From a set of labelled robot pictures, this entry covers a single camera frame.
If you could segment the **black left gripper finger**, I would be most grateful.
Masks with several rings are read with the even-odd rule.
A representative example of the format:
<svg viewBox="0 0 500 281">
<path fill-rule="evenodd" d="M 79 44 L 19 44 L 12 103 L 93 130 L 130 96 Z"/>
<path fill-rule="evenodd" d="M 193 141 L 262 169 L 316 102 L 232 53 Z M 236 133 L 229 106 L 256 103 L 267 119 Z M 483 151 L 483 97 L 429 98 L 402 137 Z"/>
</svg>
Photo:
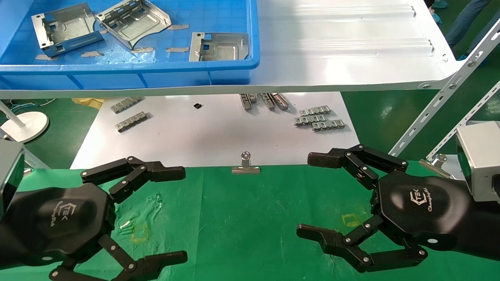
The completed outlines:
<svg viewBox="0 0 500 281">
<path fill-rule="evenodd" d="M 114 258 L 123 270 L 113 281 L 152 281 L 156 280 L 164 267 L 186 263 L 188 254 L 186 251 L 174 251 L 164 254 L 145 256 L 139 260 L 133 260 L 109 235 L 103 235 L 98 239 L 102 249 Z M 94 276 L 81 274 L 74 271 L 77 261 L 68 258 L 50 273 L 52 281 L 102 281 Z"/>
<path fill-rule="evenodd" d="M 144 162 L 135 157 L 122 158 L 82 171 L 83 183 L 101 185 L 119 179 L 109 189 L 114 203 L 123 203 L 145 183 L 183 180 L 186 178 L 184 167 L 164 167 L 160 161 Z"/>
</svg>

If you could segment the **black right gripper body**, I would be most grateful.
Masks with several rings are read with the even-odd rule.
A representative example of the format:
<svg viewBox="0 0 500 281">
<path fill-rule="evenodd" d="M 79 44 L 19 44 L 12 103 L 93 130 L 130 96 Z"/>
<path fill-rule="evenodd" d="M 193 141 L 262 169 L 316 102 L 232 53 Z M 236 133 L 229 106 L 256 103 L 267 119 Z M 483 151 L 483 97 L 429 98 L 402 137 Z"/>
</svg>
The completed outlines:
<svg viewBox="0 0 500 281">
<path fill-rule="evenodd" d="M 459 251 L 472 196 L 464 181 L 394 171 L 377 183 L 380 231 L 395 244 Z"/>
</svg>

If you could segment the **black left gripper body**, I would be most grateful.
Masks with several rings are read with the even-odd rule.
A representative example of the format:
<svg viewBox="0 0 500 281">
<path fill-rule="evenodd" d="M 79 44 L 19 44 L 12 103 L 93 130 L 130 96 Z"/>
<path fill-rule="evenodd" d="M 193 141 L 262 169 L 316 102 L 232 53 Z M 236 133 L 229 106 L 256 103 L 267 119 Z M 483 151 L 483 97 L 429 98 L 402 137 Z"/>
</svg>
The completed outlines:
<svg viewBox="0 0 500 281">
<path fill-rule="evenodd" d="M 109 194 L 92 183 L 18 192 L 8 208 L 8 267 L 84 263 L 115 219 Z"/>
</svg>

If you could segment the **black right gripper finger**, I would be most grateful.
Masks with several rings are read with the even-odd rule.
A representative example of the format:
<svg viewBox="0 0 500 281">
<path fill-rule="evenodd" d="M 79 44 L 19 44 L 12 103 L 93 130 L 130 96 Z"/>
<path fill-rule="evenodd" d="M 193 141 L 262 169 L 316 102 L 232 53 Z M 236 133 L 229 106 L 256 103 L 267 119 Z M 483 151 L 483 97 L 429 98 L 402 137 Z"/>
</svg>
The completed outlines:
<svg viewBox="0 0 500 281">
<path fill-rule="evenodd" d="M 363 251 L 360 245 L 383 224 L 383 218 L 374 215 L 346 235 L 307 224 L 299 224 L 296 234 L 299 238 L 318 242 L 324 254 L 343 258 L 359 273 L 414 267 L 427 258 L 425 249 L 405 238 L 401 239 L 403 249 L 373 254 Z"/>
<path fill-rule="evenodd" d="M 345 169 L 367 190 L 377 190 L 379 175 L 373 168 L 390 174 L 394 171 L 406 172 L 408 163 L 368 146 L 358 144 L 349 149 L 332 148 L 327 153 L 311 152 L 307 156 L 311 167 Z"/>
</svg>

